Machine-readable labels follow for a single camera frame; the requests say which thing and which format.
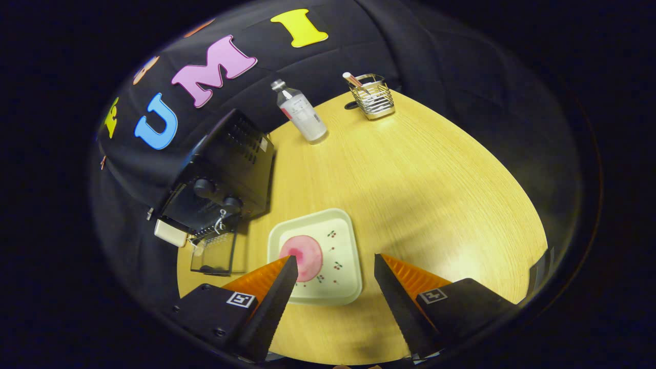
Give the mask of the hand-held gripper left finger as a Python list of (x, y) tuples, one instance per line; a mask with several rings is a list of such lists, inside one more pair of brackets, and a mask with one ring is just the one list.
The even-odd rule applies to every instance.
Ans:
[(223, 286), (202, 283), (172, 304), (172, 321), (214, 350), (263, 362), (297, 278), (288, 255)]

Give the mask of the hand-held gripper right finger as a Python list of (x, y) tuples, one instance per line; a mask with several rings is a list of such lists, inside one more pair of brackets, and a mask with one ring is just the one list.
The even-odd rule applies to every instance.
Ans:
[(461, 346), (518, 310), (472, 278), (450, 282), (387, 254), (375, 255), (374, 275), (408, 348), (419, 359)]

